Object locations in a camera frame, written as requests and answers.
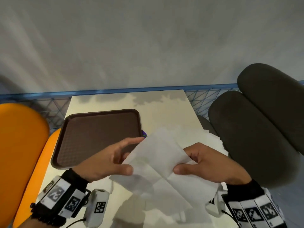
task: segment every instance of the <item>device with qr code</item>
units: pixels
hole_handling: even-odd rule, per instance
[[[101,189],[94,189],[89,196],[89,201],[86,205],[83,222],[88,228],[99,227],[103,221],[105,209],[109,200],[109,192]]]

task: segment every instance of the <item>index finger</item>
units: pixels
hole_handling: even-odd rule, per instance
[[[123,149],[123,148],[127,147],[128,145],[138,144],[142,140],[144,140],[144,137],[125,138],[125,139],[121,140],[120,142],[113,144],[112,146],[114,147],[114,149]]]

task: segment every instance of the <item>wire grid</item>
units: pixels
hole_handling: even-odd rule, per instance
[[[185,91],[193,110],[196,114],[208,118],[208,110],[212,102],[221,94],[237,90],[238,88],[230,89],[204,89],[195,91]],[[25,106],[31,107],[35,111],[39,112],[48,122],[50,127],[50,134],[55,132],[58,128],[61,128],[67,108],[69,107],[72,96],[61,97],[61,98],[43,98],[43,99],[5,99],[1,100],[1,103],[20,103]]]

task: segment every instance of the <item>table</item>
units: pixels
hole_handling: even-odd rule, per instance
[[[148,135],[158,127],[168,124],[178,123],[181,126],[202,128],[183,90],[73,96],[66,117],[75,113],[130,108],[139,112],[142,129]],[[49,164],[40,190],[54,176],[61,175],[63,172],[63,170],[57,170]],[[102,188],[102,185],[98,185],[98,181],[88,185],[89,190],[94,188]],[[146,206],[145,201],[114,183],[114,190],[110,195],[104,220],[100,227],[202,227],[201,223],[177,224],[171,217],[161,215],[160,211],[155,209],[145,211]],[[76,218],[68,219],[65,226],[83,218],[84,211],[85,208],[82,208]],[[227,215],[220,218],[208,215],[202,220],[206,221],[204,227],[237,227],[237,224]],[[82,227],[85,227],[82,222],[72,226],[72,228]]]

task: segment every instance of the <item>brown plastic tray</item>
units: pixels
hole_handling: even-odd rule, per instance
[[[69,115],[63,123],[51,165],[73,167],[93,154],[126,137],[142,136],[139,112],[135,109]],[[129,145],[123,152],[131,152]]]

